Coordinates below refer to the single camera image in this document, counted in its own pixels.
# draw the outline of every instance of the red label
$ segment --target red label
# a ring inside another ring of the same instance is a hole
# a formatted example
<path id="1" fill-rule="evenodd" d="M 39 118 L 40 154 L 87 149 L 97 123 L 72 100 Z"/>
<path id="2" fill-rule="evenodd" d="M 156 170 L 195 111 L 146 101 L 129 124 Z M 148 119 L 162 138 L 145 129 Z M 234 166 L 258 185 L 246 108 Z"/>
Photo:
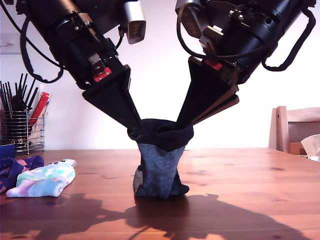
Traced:
<path id="1" fill-rule="evenodd" d="M 107 76 L 109 76 L 110 74 L 112 74 L 112 71 L 110 70 L 109 67 L 106 67 L 104 69 L 104 72 L 101 74 L 97 74 L 95 76 L 93 76 L 94 80 L 98 83 L 100 82 L 102 79 L 106 78 Z"/>
<path id="2" fill-rule="evenodd" d="M 212 67 L 213 69 L 219 71 L 221 68 L 222 68 L 222 64 L 221 63 L 218 63 L 218 62 L 214 62 L 210 59 L 207 59 L 204 61 L 206 64 L 208 64 L 210 67 Z"/>

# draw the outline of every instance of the gray sock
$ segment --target gray sock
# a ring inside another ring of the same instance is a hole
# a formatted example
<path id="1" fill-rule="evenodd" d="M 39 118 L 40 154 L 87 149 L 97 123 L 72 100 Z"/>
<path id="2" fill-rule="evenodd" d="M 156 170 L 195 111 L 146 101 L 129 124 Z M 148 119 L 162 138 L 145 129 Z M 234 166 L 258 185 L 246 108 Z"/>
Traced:
<path id="1" fill-rule="evenodd" d="M 144 119 L 146 132 L 129 136 L 138 143 L 141 165 L 135 171 L 133 190 L 135 197 L 184 195 L 189 187 L 183 185 L 178 174 L 178 163 L 185 146 L 193 137 L 193 127 L 176 129 L 172 121 Z"/>

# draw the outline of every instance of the black cable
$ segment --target black cable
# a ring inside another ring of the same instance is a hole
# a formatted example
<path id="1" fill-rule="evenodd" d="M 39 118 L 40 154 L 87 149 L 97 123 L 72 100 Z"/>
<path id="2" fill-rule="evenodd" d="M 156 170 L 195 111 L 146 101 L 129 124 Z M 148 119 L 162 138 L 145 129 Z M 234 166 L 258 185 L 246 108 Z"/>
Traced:
<path id="1" fill-rule="evenodd" d="M 43 79 L 40 75 L 34 73 L 34 69 L 31 65 L 30 58 L 29 58 L 29 55 L 27 52 L 27 30 L 28 30 L 28 25 L 29 25 L 30 21 L 31 21 L 30 17 L 27 16 L 24 20 L 23 25 L 22 25 L 21 34 L 20 34 L 20 49 L 21 49 L 21 56 L 22 56 L 24 66 L 25 66 L 26 70 L 29 72 L 29 74 L 32 77 L 34 77 L 35 79 L 37 79 L 38 81 L 40 81 L 41 83 L 44 83 L 44 84 L 55 83 L 64 74 L 64 69 L 63 69 L 62 65 L 59 66 L 60 71 L 58 73 L 58 76 L 51 81 L 48 81 L 47 79 Z"/>
<path id="2" fill-rule="evenodd" d="M 122 40 L 124 39 L 124 37 L 123 36 L 120 36 L 120 39 L 119 39 L 119 41 L 118 41 L 118 43 L 116 44 L 116 46 L 115 46 L 115 50 L 117 50 L 118 48 L 119 48 L 119 46 L 120 46 L 120 44 L 122 43 Z"/>
<path id="3" fill-rule="evenodd" d="M 188 48 L 188 46 L 186 45 L 185 41 L 183 40 L 183 37 L 182 37 L 182 34 L 181 34 L 182 15 L 183 15 L 184 10 L 186 8 L 188 8 L 188 7 L 195 7 L 197 9 L 199 9 L 199 10 L 201 10 L 203 8 L 203 7 L 201 7 L 200 5 L 198 5 L 195 2 L 186 3 L 179 9 L 178 17 L 177 17 L 177 21 L 176 21 L 177 37 L 178 37 L 178 40 L 181 43 L 181 46 L 183 47 L 183 49 L 187 53 L 189 53 L 190 55 L 192 55 L 192 56 L 194 56 L 196 58 L 199 58 L 199 59 L 236 60 L 236 59 L 250 57 L 252 55 L 260 53 L 261 51 L 265 51 L 268 48 L 270 48 L 270 47 L 274 46 L 275 44 L 277 44 L 279 39 L 282 37 L 281 35 L 282 35 L 282 32 L 283 32 L 283 27 L 284 27 L 285 22 L 287 21 L 287 18 L 290 15 L 292 6 L 293 6 L 293 0 L 289 0 L 287 12 L 286 12 L 285 16 L 283 16 L 283 18 L 282 18 L 282 20 L 281 20 L 281 22 L 280 22 L 280 24 L 278 26 L 278 29 L 276 31 L 274 39 L 269 41 L 268 43 L 264 44 L 263 46 L 255 49 L 255 50 L 246 52 L 246 53 L 241 53 L 241 54 L 236 54 L 236 55 L 203 55 L 203 54 L 196 53 L 196 52 L 192 51 L 190 48 Z"/>
<path id="4" fill-rule="evenodd" d="M 7 18 L 10 20 L 10 22 L 12 23 L 12 25 L 15 27 L 15 29 L 21 34 L 21 29 L 19 28 L 19 26 L 16 24 L 16 22 L 14 21 L 14 19 L 11 17 L 10 13 L 8 12 L 3 0 L 0 0 L 0 5 L 5 13 L 5 15 L 7 16 Z M 55 61 L 51 60 L 49 57 L 47 57 L 46 55 L 44 55 L 31 41 L 29 38 L 26 39 L 26 41 L 30 44 L 31 47 L 33 47 L 34 50 L 36 50 L 36 52 L 38 54 L 40 54 L 44 59 L 46 59 L 47 61 L 49 61 L 50 63 L 52 63 L 53 65 L 57 66 L 60 68 L 59 63 L 56 63 Z"/>
<path id="5" fill-rule="evenodd" d="M 308 24 L 306 25 L 306 28 L 304 29 L 303 33 L 299 37 L 299 39 L 296 41 L 294 44 L 290 54 L 286 58 L 286 60 L 280 65 L 280 66 L 267 66 L 266 61 L 267 59 L 271 56 L 270 54 L 267 55 L 263 60 L 262 60 L 262 66 L 272 72 L 282 72 L 285 71 L 295 60 L 299 50 L 301 49 L 302 45 L 306 41 L 306 39 L 309 37 L 311 31 L 316 25 L 316 18 L 313 15 L 313 13 L 308 9 L 308 6 L 302 7 L 302 13 L 306 15 L 309 18 Z"/>

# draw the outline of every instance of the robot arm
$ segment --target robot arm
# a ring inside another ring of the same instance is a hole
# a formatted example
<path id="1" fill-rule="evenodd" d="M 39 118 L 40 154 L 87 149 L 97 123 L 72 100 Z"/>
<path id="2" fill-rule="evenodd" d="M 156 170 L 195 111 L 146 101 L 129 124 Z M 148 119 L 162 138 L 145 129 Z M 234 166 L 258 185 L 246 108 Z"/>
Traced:
<path id="1" fill-rule="evenodd" d="M 56 61 L 72 75 L 83 97 L 134 131 L 141 130 L 140 117 L 129 94 L 130 68 L 118 59 L 113 42 L 103 33 L 120 25 L 128 42 L 144 39 L 146 21 L 141 2 L 136 0 L 19 0 L 18 14 L 25 14 L 20 46 L 28 72 L 33 72 L 26 49 L 26 32 L 31 21 L 49 45 Z"/>
<path id="2" fill-rule="evenodd" d="M 191 55 L 191 83 L 177 119 L 177 127 L 197 124 L 239 102 L 238 85 L 245 83 L 260 63 L 283 71 L 293 61 L 316 20 L 308 7 L 315 0 L 177 0 L 177 35 Z M 26 50 L 31 21 L 48 43 L 61 71 L 67 69 L 83 97 L 110 117 L 138 133 L 140 117 L 129 94 L 130 68 L 118 59 L 115 45 L 103 34 L 120 25 L 128 42 L 143 40 L 146 21 L 136 0 L 18 0 L 18 14 L 26 20 L 21 32 L 21 55 L 33 73 Z M 266 59 L 299 14 L 309 17 L 307 28 L 280 67 Z M 191 51 L 181 36 L 181 23 L 198 38 L 203 52 Z"/>
<path id="3" fill-rule="evenodd" d="M 197 124 L 237 104 L 238 85 L 261 62 L 267 70 L 284 71 L 316 24 L 308 10 L 315 4 L 315 0 L 178 0 L 178 38 L 192 56 L 188 61 L 191 83 L 177 124 Z M 267 58 L 301 12 L 309 18 L 302 36 L 281 66 L 267 66 Z M 180 22 L 199 39 L 205 55 L 186 46 Z"/>

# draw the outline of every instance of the purple sock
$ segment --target purple sock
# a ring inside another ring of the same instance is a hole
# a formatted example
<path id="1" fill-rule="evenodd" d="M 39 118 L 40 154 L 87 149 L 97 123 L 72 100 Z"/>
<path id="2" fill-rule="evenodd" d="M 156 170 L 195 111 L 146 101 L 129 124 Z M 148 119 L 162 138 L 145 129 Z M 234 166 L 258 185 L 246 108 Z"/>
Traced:
<path id="1" fill-rule="evenodd" d="M 19 174 L 44 165 L 45 162 L 41 156 L 32 156 L 19 160 L 13 158 L 0 159 L 0 193 L 14 188 Z"/>

